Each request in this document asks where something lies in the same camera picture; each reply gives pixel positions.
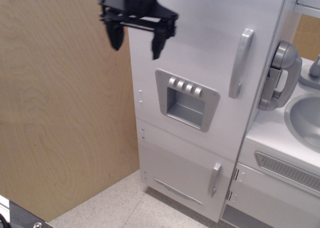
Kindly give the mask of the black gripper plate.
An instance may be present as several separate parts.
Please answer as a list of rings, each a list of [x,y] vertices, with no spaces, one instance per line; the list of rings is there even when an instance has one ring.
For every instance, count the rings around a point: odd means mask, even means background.
[[[102,12],[100,19],[105,23],[106,32],[112,47],[118,51],[124,39],[124,27],[133,27],[154,33],[151,43],[152,59],[159,59],[167,37],[175,36],[176,20],[179,15],[159,4],[152,2],[145,14],[127,9],[125,0],[98,0]]]

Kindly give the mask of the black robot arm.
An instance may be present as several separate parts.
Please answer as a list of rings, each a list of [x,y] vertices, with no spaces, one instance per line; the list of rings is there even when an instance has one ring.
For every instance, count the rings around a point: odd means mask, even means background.
[[[176,34],[179,15],[157,0],[98,0],[100,20],[105,24],[112,47],[118,51],[124,39],[124,27],[153,32],[153,59],[159,59],[166,40]]]

